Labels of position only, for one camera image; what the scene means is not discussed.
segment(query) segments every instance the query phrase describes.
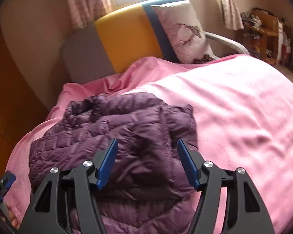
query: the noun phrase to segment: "wall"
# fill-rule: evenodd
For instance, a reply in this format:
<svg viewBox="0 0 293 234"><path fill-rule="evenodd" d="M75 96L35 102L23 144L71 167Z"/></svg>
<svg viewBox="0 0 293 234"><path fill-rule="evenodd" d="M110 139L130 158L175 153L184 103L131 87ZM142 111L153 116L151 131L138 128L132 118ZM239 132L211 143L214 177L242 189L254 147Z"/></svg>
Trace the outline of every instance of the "wall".
<svg viewBox="0 0 293 234"><path fill-rule="evenodd" d="M52 108L70 82L60 47L72 33L66 0L6 0L0 23L11 56L38 98Z"/></svg>
<svg viewBox="0 0 293 234"><path fill-rule="evenodd" d="M222 23L220 0L190 0L204 30L231 39L235 32ZM268 9L293 27L293 8L287 0L236 0L240 11ZM73 33L66 0L6 0L0 9L6 44L17 67L38 98L51 108L69 75L60 59L60 47ZM217 56L232 49L211 42Z"/></svg>
<svg viewBox="0 0 293 234"><path fill-rule="evenodd" d="M0 176L13 147L46 116L47 109L11 58L0 28Z"/></svg>

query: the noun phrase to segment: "metal screw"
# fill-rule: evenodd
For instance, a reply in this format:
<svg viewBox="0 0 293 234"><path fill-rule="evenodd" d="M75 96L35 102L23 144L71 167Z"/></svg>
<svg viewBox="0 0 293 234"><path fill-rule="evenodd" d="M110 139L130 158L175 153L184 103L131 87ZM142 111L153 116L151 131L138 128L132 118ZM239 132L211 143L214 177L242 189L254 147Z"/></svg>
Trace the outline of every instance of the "metal screw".
<svg viewBox="0 0 293 234"><path fill-rule="evenodd" d="M84 165L84 167L89 167L92 165L92 162L87 160L87 161L83 162L83 165Z"/></svg>
<svg viewBox="0 0 293 234"><path fill-rule="evenodd" d="M58 167L52 167L50 173L57 173L59 171Z"/></svg>
<svg viewBox="0 0 293 234"><path fill-rule="evenodd" d="M213 163L211 161L205 161L204 165L209 168L213 167Z"/></svg>
<svg viewBox="0 0 293 234"><path fill-rule="evenodd" d="M242 168L242 167L239 167L239 168L237 169L237 171L238 171L238 173L240 173L240 174L244 174L244 173L245 173L245 169Z"/></svg>

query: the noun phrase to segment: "pillow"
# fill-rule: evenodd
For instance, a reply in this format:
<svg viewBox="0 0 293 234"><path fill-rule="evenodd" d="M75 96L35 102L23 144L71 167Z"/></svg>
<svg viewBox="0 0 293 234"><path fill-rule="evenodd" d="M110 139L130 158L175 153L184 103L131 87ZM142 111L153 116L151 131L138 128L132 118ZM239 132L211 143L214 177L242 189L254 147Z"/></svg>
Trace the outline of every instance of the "pillow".
<svg viewBox="0 0 293 234"><path fill-rule="evenodd" d="M178 59L193 63L213 55L202 26L189 0L152 5Z"/></svg>

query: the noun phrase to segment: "folded purple jacket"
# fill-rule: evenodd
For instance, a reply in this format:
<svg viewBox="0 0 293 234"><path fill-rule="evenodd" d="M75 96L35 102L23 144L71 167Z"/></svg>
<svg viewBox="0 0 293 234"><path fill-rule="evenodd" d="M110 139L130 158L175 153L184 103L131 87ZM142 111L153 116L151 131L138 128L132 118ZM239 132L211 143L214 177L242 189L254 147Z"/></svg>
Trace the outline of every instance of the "folded purple jacket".
<svg viewBox="0 0 293 234"><path fill-rule="evenodd" d="M149 93L93 96L71 102L63 119L30 148L33 191L54 166L77 167L116 138L119 151L109 182L95 196L104 225L115 233L186 233L194 215L177 154L184 138L197 149L190 105L171 106ZM76 210L74 233L80 233Z"/></svg>

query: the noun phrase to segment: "pink blanket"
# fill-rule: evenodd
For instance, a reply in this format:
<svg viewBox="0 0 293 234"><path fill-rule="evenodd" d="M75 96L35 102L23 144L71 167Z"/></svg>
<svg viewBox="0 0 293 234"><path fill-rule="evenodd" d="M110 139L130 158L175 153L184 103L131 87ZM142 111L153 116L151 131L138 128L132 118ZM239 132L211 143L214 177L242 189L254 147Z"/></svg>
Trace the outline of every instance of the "pink blanket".
<svg viewBox="0 0 293 234"><path fill-rule="evenodd" d="M16 145L7 170L17 180L5 201L21 220L30 198L28 155L32 141L58 122L70 101L99 93L149 92L169 105L194 107L198 146L220 168L247 169L280 233L293 217L293 84L268 64L235 55L205 65L179 65L154 57L133 63L123 74L85 85L66 84L47 121ZM220 233L225 194L214 233ZM193 208L199 193L192 197Z"/></svg>

